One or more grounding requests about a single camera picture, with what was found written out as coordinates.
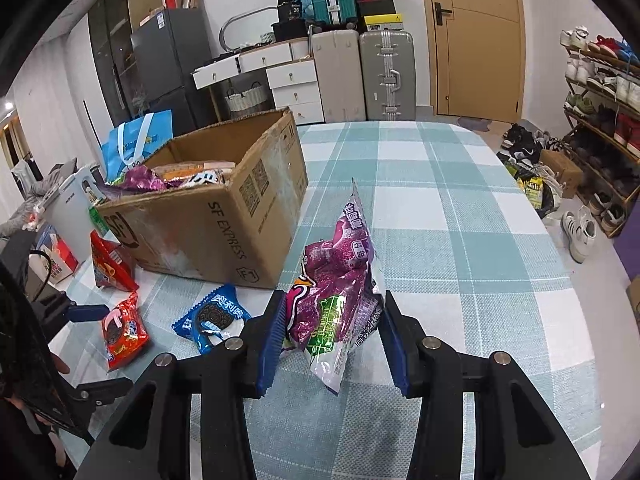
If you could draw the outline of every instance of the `checkered tablecloth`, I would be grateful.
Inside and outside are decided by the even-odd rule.
[[[280,286],[299,272],[304,246],[331,238],[355,178],[385,286],[404,314],[456,350],[511,354],[553,409],[592,477],[600,450],[600,400],[593,350],[580,303],[555,245],[526,197],[475,133],[439,123],[320,124],[298,129],[309,186]],[[184,358],[195,346],[171,323],[217,284],[138,271],[140,306],[152,347],[124,370],[138,377],[162,351]],[[114,305],[126,295],[97,290],[90,264],[67,285],[78,303]],[[268,291],[239,288],[254,315]],[[68,325],[52,349],[72,383],[106,377],[97,323]],[[420,400],[393,386],[375,333],[350,354],[338,397],[284,356],[260,401],[245,402],[261,479],[391,479],[406,476]],[[94,434],[111,413],[96,412]],[[198,452],[199,402],[191,437]],[[86,453],[66,436],[74,460]],[[473,478],[472,396],[465,400],[462,478]],[[199,471],[193,471],[197,478]]]

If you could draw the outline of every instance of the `metal screw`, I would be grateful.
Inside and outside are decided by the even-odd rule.
[[[167,366],[171,361],[174,360],[174,357],[171,354],[159,354],[154,359],[156,366]]]
[[[422,346],[428,348],[429,350],[437,350],[438,348],[440,348],[440,345],[440,340],[433,335],[428,335],[422,340]]]
[[[243,344],[244,342],[239,337],[230,337],[225,341],[225,348],[227,350],[239,350]]]
[[[499,365],[508,365],[511,362],[511,356],[507,352],[496,352],[494,359]]]

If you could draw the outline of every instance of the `blue oreo package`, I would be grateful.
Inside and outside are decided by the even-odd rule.
[[[239,336],[249,319],[251,315],[238,303],[236,288],[226,284],[194,304],[172,328],[180,337],[196,343],[200,354],[207,354],[220,341]],[[210,336],[219,340],[212,342]]]

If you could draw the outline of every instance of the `silver suitcase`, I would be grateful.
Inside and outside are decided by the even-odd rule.
[[[355,30],[332,30],[311,37],[324,121],[365,121],[362,70]]]
[[[360,36],[369,121],[415,121],[414,38],[404,30]]]

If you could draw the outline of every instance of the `black cable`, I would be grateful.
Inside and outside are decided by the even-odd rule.
[[[42,286],[40,287],[40,290],[34,296],[33,300],[31,300],[31,301],[37,301],[38,298],[40,297],[40,294],[42,294],[42,291],[47,286],[47,283],[49,283],[49,278],[51,277],[51,271],[53,269],[53,262],[51,261],[51,257],[47,253],[45,253],[43,251],[31,250],[31,251],[29,251],[29,253],[30,254],[38,254],[39,256],[42,256],[42,257],[46,258],[47,261],[49,262],[49,270],[47,271],[47,279],[44,280],[44,282],[42,282]]]

